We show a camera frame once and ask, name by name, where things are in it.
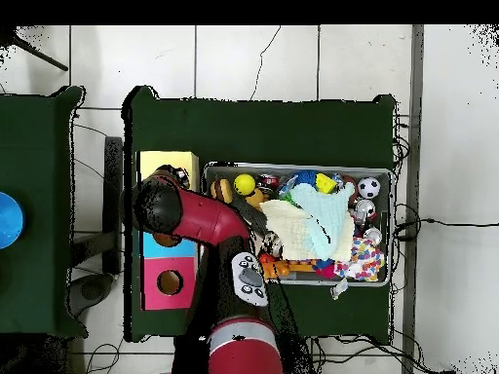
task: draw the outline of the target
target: green tablecloth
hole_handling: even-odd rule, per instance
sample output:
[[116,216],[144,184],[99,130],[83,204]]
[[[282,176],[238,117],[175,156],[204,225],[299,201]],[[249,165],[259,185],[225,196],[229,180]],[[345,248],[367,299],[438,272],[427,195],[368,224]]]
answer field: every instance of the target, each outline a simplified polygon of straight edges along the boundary
[[0,95],[0,191],[19,201],[25,228],[0,249],[0,332],[86,335],[66,310],[71,112],[83,90]]
[[[209,161],[338,166],[393,167],[395,101],[321,100],[229,102],[208,99],[159,99],[149,87],[136,87],[124,103],[125,150],[192,151],[201,168]],[[134,168],[131,176],[135,183]],[[134,236],[134,251],[138,239]],[[139,259],[133,259],[132,339],[147,334],[175,336],[185,328],[185,311],[144,312],[139,307]],[[278,293],[269,285],[269,294]],[[286,285],[285,291],[302,335],[370,334],[388,342],[389,285],[352,287],[333,301],[327,286]]]

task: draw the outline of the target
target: blue bowl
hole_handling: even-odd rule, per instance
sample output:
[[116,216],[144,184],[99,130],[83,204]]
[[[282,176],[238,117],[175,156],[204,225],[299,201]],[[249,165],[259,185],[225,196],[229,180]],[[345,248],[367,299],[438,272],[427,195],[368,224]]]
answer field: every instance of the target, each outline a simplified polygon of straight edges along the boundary
[[22,232],[24,218],[18,202],[0,192],[0,249],[12,245]]

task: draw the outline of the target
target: toy ball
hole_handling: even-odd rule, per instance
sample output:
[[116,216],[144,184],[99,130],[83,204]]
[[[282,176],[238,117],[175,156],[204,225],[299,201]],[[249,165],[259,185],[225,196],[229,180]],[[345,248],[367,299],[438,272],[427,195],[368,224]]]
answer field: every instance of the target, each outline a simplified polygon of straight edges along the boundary
[[244,197],[253,192],[255,186],[254,178],[247,173],[239,175],[234,180],[234,189],[239,195],[243,195]]
[[18,202],[0,192],[0,249],[12,245],[20,236],[24,218]]
[[364,178],[359,181],[359,194],[367,200],[376,197],[380,188],[381,185],[376,178]]
[[232,187],[227,179],[216,180],[210,187],[211,196],[226,204],[232,203]]

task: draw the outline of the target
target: gray bin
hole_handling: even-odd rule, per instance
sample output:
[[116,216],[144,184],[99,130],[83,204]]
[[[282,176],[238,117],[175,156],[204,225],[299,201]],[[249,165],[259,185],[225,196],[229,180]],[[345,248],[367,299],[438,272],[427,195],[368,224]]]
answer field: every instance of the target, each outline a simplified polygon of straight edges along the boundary
[[[385,254],[385,267],[378,273],[378,281],[348,280],[348,286],[377,287],[385,285],[392,276],[392,253],[393,253],[393,229],[395,225],[395,177],[391,171],[378,168],[341,168],[341,167],[317,167],[317,166],[295,166],[295,165],[271,165],[271,164],[226,164],[220,162],[210,162],[204,168],[203,191],[210,193],[210,185],[217,179],[228,179],[231,183],[237,175],[249,173],[257,177],[262,173],[267,173],[279,177],[280,182],[286,181],[295,172],[305,169],[321,171],[331,175],[335,172],[352,176],[357,181],[365,177],[374,177],[381,184],[380,192],[372,201],[376,206],[378,216],[374,225],[381,230],[383,241],[378,246]],[[281,283],[285,284],[305,284],[305,285],[336,285],[342,278],[325,279],[313,273],[294,273],[281,278]]]

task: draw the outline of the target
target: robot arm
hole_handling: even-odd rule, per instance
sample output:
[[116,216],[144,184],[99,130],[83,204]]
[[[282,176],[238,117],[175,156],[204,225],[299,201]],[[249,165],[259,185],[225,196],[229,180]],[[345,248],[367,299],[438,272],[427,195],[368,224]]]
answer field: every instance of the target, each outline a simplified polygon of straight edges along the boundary
[[237,210],[157,170],[133,188],[133,211],[136,228],[207,246],[204,274],[196,279],[199,305],[186,335],[176,340],[173,374],[191,373],[187,349],[197,349],[207,374],[284,374],[263,273]]

